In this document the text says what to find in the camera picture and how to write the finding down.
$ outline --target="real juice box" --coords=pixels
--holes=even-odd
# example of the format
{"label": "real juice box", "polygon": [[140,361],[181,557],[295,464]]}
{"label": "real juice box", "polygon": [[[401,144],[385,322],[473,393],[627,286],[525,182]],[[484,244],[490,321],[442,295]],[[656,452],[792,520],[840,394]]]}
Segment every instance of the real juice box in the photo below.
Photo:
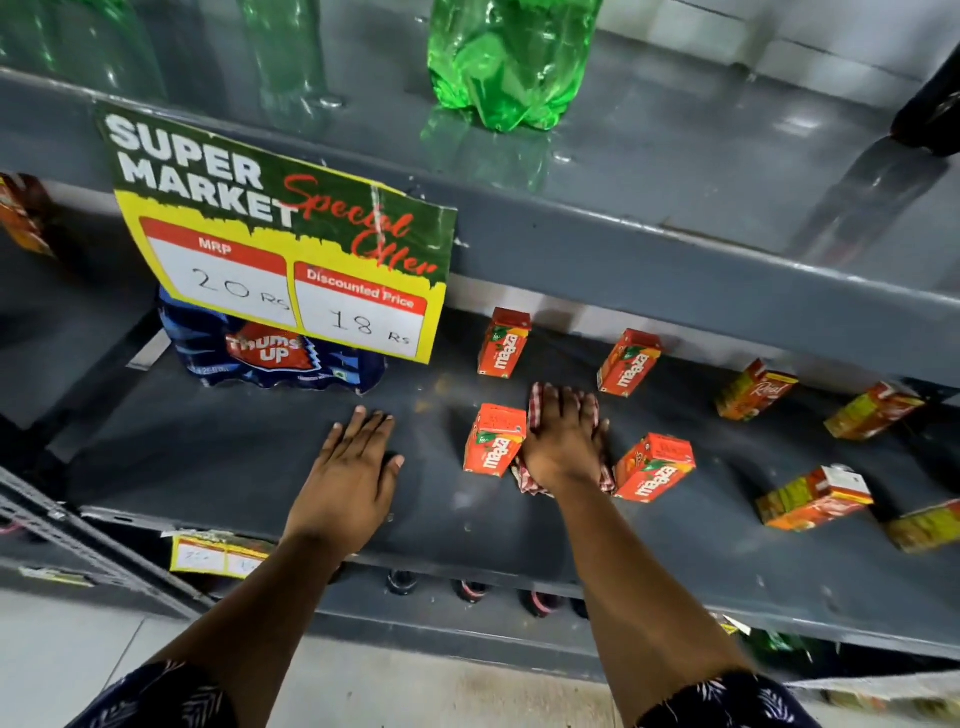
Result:
{"label": "real juice box", "polygon": [[499,404],[482,404],[467,439],[464,470],[502,477],[526,437],[525,411]]}
{"label": "real juice box", "polygon": [[629,397],[660,358],[660,338],[628,328],[597,372],[597,389]]}
{"label": "real juice box", "polygon": [[529,313],[495,308],[480,350],[477,374],[509,379],[526,346],[531,328],[533,325]]}
{"label": "real juice box", "polygon": [[897,548],[907,553],[960,541],[960,499],[907,514],[883,528]]}
{"label": "real juice box", "polygon": [[880,381],[824,422],[833,437],[869,440],[897,420],[923,406],[909,387]]}
{"label": "real juice box", "polygon": [[786,372],[774,372],[757,359],[716,400],[717,414],[727,420],[749,422],[789,392],[798,382]]}
{"label": "real juice box", "polygon": [[614,495],[649,503],[696,467],[686,440],[651,432],[616,464]]}
{"label": "real juice box", "polygon": [[756,501],[771,528],[806,531],[874,502],[863,476],[844,466],[822,466]]}

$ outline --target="yellow sign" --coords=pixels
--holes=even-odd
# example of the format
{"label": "yellow sign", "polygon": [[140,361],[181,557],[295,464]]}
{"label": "yellow sign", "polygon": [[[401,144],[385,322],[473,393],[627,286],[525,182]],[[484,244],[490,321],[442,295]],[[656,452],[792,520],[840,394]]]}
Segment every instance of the yellow sign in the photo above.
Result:
{"label": "yellow sign", "polygon": [[175,299],[428,363],[456,210],[107,103],[117,203]]}

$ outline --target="small price label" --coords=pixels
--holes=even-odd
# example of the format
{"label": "small price label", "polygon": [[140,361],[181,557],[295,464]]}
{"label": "small price label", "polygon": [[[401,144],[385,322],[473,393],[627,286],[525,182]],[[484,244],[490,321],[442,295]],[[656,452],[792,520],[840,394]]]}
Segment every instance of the small price label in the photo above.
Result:
{"label": "small price label", "polygon": [[[248,545],[257,543],[249,539],[238,541]],[[262,544],[261,546],[268,549],[268,552],[264,553],[219,540],[208,541],[176,534],[170,571],[192,571],[246,579],[253,570],[267,560],[270,545]]]}
{"label": "small price label", "polygon": [[302,262],[294,265],[294,279],[303,327],[310,333],[361,349],[417,355],[424,299]]}
{"label": "small price label", "polygon": [[223,573],[227,555],[221,547],[203,542],[174,540],[174,559],[170,571]]}
{"label": "small price label", "polygon": [[246,579],[253,573],[260,564],[264,562],[266,557],[263,556],[251,556],[250,554],[244,553],[229,553],[227,554],[227,575],[236,576],[240,579]]}
{"label": "small price label", "polygon": [[141,218],[140,224],[181,296],[237,316],[297,327],[282,255],[151,218]]}

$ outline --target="green plastic bottle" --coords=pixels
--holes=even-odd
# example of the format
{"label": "green plastic bottle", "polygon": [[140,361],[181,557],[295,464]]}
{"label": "green plastic bottle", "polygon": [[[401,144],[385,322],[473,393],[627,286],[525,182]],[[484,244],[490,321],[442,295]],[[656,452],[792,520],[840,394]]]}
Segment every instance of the green plastic bottle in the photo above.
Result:
{"label": "green plastic bottle", "polygon": [[602,0],[434,0],[427,65],[440,103],[484,126],[552,129],[580,90]]}

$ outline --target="hand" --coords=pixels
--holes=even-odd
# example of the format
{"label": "hand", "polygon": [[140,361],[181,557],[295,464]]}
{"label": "hand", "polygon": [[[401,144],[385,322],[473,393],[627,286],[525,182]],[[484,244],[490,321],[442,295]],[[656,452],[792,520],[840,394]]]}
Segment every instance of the hand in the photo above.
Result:
{"label": "hand", "polygon": [[366,407],[357,407],[347,431],[337,423],[287,518],[284,539],[317,539],[342,557],[359,551],[386,519],[394,499],[403,455],[384,465],[393,415],[374,412],[364,425]]}
{"label": "hand", "polygon": [[600,484],[600,454],[610,421],[604,420],[594,433],[596,407],[595,395],[584,397],[581,406],[569,387],[564,387],[563,400],[556,387],[543,388],[540,432],[527,435],[523,460],[530,475],[554,496],[568,484]]}

